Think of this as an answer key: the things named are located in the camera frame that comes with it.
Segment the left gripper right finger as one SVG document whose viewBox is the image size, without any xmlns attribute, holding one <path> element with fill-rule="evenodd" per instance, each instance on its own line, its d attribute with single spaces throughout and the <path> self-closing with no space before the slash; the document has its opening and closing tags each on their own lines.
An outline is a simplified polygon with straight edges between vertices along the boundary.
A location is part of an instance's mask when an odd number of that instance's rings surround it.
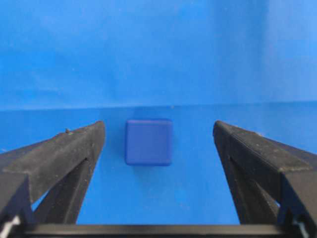
<svg viewBox="0 0 317 238">
<path fill-rule="evenodd" d="M 242 224 L 316 225 L 316 154 L 219 120 L 213 138 Z"/>
</svg>

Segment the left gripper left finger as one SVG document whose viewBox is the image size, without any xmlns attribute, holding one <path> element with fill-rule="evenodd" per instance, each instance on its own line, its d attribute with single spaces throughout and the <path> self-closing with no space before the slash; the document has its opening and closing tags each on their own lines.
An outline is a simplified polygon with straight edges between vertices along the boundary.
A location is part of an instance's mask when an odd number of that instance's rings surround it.
<svg viewBox="0 0 317 238">
<path fill-rule="evenodd" d="M 0 221 L 76 223 L 105 138 L 98 121 L 2 153 Z"/>
</svg>

